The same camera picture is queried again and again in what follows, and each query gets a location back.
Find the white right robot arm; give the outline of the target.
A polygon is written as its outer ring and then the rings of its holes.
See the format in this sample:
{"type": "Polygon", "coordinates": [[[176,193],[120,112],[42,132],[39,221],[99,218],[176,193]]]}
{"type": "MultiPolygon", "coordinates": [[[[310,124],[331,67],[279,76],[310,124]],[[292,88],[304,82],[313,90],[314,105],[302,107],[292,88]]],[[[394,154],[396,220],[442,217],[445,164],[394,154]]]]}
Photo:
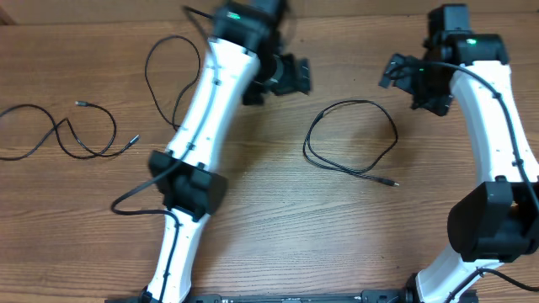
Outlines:
{"type": "Polygon", "coordinates": [[[446,115],[457,101],[476,165],[476,188],[447,218],[448,245],[391,302],[475,302],[473,285],[538,248],[538,162],[526,139],[497,34],[478,34],[464,4],[428,15],[422,57],[394,55],[380,84],[409,93],[414,109],[446,115]]]}

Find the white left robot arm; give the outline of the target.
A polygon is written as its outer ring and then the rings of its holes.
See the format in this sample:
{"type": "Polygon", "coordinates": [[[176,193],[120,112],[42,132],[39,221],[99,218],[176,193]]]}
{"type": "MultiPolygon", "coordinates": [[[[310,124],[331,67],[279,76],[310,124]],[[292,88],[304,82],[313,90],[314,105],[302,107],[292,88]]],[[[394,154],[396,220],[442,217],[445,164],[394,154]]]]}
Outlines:
{"type": "Polygon", "coordinates": [[[154,151],[148,163],[163,194],[165,230],[144,302],[182,302],[190,292],[201,233],[227,191],[216,168],[237,107],[261,105],[267,93],[311,90],[308,60],[283,51],[279,26],[287,9],[286,0],[228,1],[211,17],[188,112],[165,151],[154,151]]]}

